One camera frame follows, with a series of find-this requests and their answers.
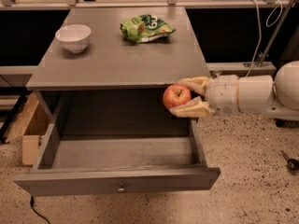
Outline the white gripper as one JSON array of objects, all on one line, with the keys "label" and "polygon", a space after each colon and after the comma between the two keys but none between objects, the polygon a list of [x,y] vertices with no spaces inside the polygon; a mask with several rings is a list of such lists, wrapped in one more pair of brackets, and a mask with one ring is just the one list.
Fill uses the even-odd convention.
[{"label": "white gripper", "polygon": [[238,112],[237,88],[239,77],[236,75],[183,78],[178,84],[190,91],[205,95],[207,102],[200,96],[184,105],[172,107],[170,112],[178,118],[204,118],[210,114],[232,115]]}]

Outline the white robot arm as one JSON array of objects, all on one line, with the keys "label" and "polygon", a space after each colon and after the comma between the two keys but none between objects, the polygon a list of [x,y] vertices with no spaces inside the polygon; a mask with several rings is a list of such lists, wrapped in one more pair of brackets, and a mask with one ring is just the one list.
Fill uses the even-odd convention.
[{"label": "white robot arm", "polygon": [[198,94],[184,105],[170,108],[170,112],[179,118],[250,111],[273,119],[299,120],[298,61],[281,66],[275,77],[220,75],[216,78],[185,78],[178,83]]}]

